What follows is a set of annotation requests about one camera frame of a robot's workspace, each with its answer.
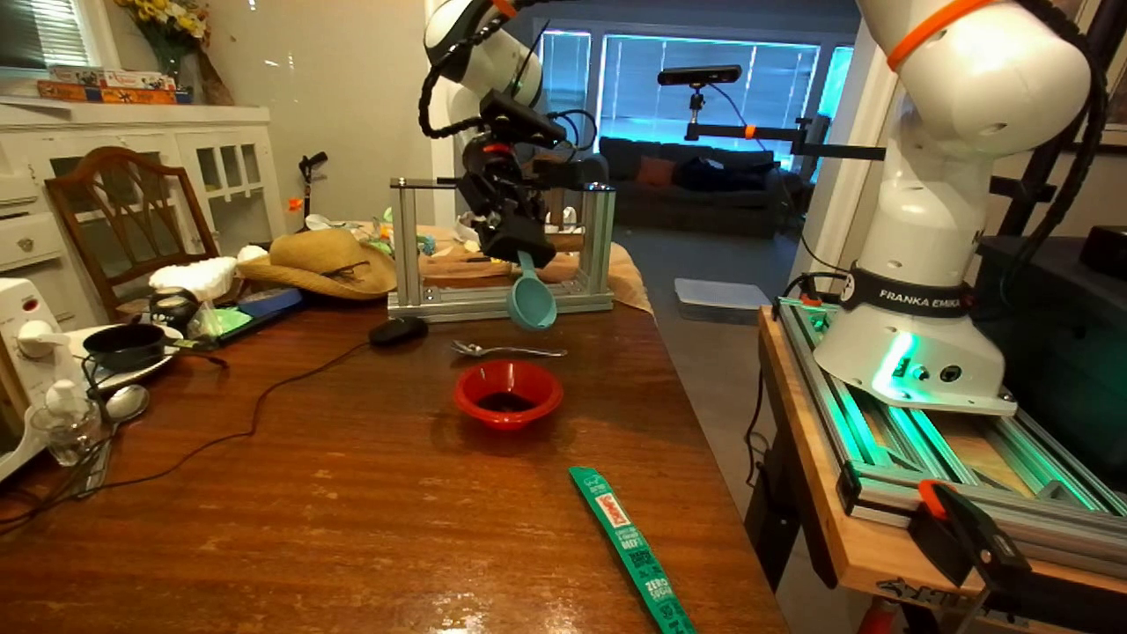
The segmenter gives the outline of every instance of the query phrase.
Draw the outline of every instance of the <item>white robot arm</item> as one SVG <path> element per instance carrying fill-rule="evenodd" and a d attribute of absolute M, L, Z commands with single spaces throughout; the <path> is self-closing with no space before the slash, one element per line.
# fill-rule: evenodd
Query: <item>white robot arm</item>
<path fill-rule="evenodd" d="M 1011 415 L 1002 357 L 970 321 L 989 166 L 1055 138 L 1088 62 L 1015 0 L 860 0 L 904 86 L 879 208 L 815 359 L 879 403 Z"/>
<path fill-rule="evenodd" d="M 525 147 L 554 147 L 562 130 L 535 114 L 542 69 L 502 24 L 530 0 L 447 0 L 426 20 L 428 74 L 418 100 L 426 138 L 474 130 L 461 147 L 458 194 L 472 208 L 469 225 L 482 254 L 519 262 L 530 254 L 535 268 L 557 249 L 542 234 L 546 206 L 520 166 Z M 432 86 L 458 86 L 452 125 L 428 125 Z"/>

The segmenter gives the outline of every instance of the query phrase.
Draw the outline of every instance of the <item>black camera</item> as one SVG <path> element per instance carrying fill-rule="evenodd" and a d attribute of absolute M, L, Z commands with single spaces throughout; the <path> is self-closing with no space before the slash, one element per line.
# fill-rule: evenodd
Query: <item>black camera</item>
<path fill-rule="evenodd" d="M 721 69 L 665 69 L 657 86 L 734 86 L 741 80 L 741 65 Z"/>

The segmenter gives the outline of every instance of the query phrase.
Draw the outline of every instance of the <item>green measuring tape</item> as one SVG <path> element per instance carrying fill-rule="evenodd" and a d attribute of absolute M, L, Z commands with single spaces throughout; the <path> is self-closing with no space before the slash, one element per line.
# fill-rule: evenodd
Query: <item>green measuring tape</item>
<path fill-rule="evenodd" d="M 623 510 L 620 496 L 609 491 L 601 472 L 596 472 L 589 467 L 573 467 L 569 484 L 584 496 L 596 521 L 601 527 L 614 555 L 626 569 L 626 573 L 631 573 L 649 617 L 657 624 L 657 630 L 661 634 L 694 634 L 694 624 L 682 612 L 680 600 L 674 597 L 674 585 L 668 585 L 655 549 L 633 530 L 631 516 Z"/>

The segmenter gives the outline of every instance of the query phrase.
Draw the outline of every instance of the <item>window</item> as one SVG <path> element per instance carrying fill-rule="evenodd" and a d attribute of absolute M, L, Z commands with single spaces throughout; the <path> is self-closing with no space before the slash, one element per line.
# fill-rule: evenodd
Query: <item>window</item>
<path fill-rule="evenodd" d="M 41 77 L 53 65 L 94 65 L 73 0 L 3 0 L 0 77 Z"/>
<path fill-rule="evenodd" d="M 824 87 L 817 100 L 817 114 L 833 117 L 842 106 L 846 77 L 853 65 L 853 46 L 833 46 L 832 71 L 824 74 Z"/>
<path fill-rule="evenodd" d="M 820 46 L 806 43 L 741 43 L 741 38 L 665 38 L 665 35 L 606 35 L 601 38 L 601 100 L 600 126 L 606 138 L 682 140 L 690 125 L 690 87 L 657 86 L 665 69 L 736 65 L 736 86 L 709 86 L 701 125 L 793 126 L 806 114 Z M 746 147 L 734 138 L 701 138 L 710 147 Z M 788 163 L 785 140 L 765 140 L 773 159 Z"/>
<path fill-rule="evenodd" d="M 546 114 L 589 114 L 589 86 L 592 86 L 592 35 L 589 32 L 557 32 L 550 30 L 540 38 L 542 62 L 542 109 Z M 596 140 L 592 125 L 584 117 L 562 117 L 567 140 L 589 144 Z"/>

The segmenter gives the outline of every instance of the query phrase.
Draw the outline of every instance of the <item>chair back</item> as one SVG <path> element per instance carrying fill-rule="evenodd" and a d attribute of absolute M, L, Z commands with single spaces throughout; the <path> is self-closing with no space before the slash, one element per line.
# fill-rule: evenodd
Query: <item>chair back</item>
<path fill-rule="evenodd" d="M 142 314 L 151 273 L 219 254 L 188 173 L 160 154 L 94 147 L 47 194 L 109 321 Z"/>

